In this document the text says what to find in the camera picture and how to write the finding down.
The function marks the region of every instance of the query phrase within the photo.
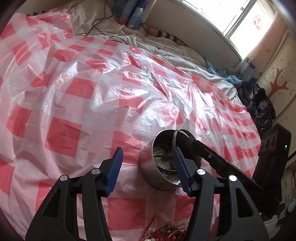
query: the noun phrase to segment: bed sheet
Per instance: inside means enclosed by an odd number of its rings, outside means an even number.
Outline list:
[[[56,10],[71,15],[74,34],[77,36],[85,36],[92,28],[95,19],[112,15],[109,5],[106,6],[104,14],[104,0],[74,0]],[[129,29],[125,25],[118,24],[114,17],[102,20],[96,27],[105,34],[123,38],[130,46],[147,50],[189,75],[208,80],[222,90],[234,103],[241,104],[237,97],[236,88],[225,81],[224,78],[207,72],[205,60],[194,50],[185,46],[179,46],[174,41],[166,38],[147,36],[143,29]],[[95,28],[91,30],[89,35],[110,39],[109,36],[100,34]]]
[[[257,129],[245,107],[209,81],[144,49],[74,36],[64,12],[16,13],[0,39],[0,205],[22,237],[59,176],[84,175],[118,146],[123,165],[102,201],[113,240],[138,240],[153,215],[159,226],[186,228],[194,199],[181,188],[152,188],[138,167],[162,129],[186,129],[253,174]],[[202,168],[215,175],[205,161]],[[215,197],[213,222],[218,203]]]

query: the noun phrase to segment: curtain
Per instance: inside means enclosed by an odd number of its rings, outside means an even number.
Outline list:
[[[119,24],[140,29],[145,23],[156,0],[115,0],[112,11]]]
[[[242,86],[250,92],[264,70],[273,61],[285,37],[288,26],[283,17],[277,12],[273,22],[258,45],[243,59],[236,68],[228,73],[242,80]]]

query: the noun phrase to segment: tree pattern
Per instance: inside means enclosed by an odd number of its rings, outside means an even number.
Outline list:
[[[288,71],[292,71],[295,74],[295,70],[291,69],[291,63],[288,62],[288,66],[286,68],[282,68],[279,69],[279,63],[283,62],[284,60],[278,59],[276,67],[272,67],[271,68],[271,72],[267,72],[267,74],[269,75],[268,78],[266,78],[265,76],[263,77],[263,79],[266,82],[269,82],[269,84],[271,85],[271,91],[268,94],[268,98],[271,98],[273,96],[273,94],[277,93],[279,95],[279,99],[281,100],[282,98],[284,100],[286,100],[286,96],[284,93],[278,92],[278,90],[289,90],[290,91],[290,95],[291,93],[294,91],[294,89],[291,86],[287,86],[289,85],[293,85],[293,83],[296,83],[296,80],[294,79],[290,79],[290,80],[285,80],[284,75],[285,73],[287,73]]]

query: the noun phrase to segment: wire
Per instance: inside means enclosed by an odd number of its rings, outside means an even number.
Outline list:
[[[103,21],[103,20],[105,20],[105,19],[109,19],[109,18],[112,18],[113,16],[114,16],[114,13],[112,12],[112,15],[110,16],[110,17],[107,17],[106,18],[106,5],[107,5],[107,2],[108,0],[105,0],[105,2],[104,2],[104,17],[103,18],[97,18],[97,19],[95,19],[94,21],[93,21],[93,26],[90,28],[90,30],[87,32],[87,34],[86,34],[86,36],[88,36],[89,35],[89,33],[91,32],[91,30],[93,29],[93,28],[96,28],[102,35],[104,35],[104,36],[109,36],[109,37],[111,37],[111,38],[118,38],[118,39],[120,39],[120,40],[122,40],[126,45],[128,45],[127,43],[126,43],[126,41],[124,41],[124,39],[122,39],[122,38],[120,38],[120,37],[118,37],[118,36],[112,36],[112,35],[107,35],[107,34],[104,34],[102,31],[100,31],[96,26],[101,22],[101,21]]]

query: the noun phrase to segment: pink checkered plastic sheet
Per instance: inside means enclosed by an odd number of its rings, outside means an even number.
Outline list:
[[[0,39],[0,206],[22,237],[59,176],[84,175],[118,146],[123,165],[103,198],[113,240],[138,240],[154,215],[159,226],[186,228],[194,199],[181,188],[152,188],[138,167],[141,150],[162,129],[186,129],[253,174],[256,127],[212,83],[145,50],[74,36],[66,13],[16,13]],[[202,168],[215,175],[207,162]],[[215,196],[213,223],[218,209]],[[85,238],[81,206],[78,224]]]

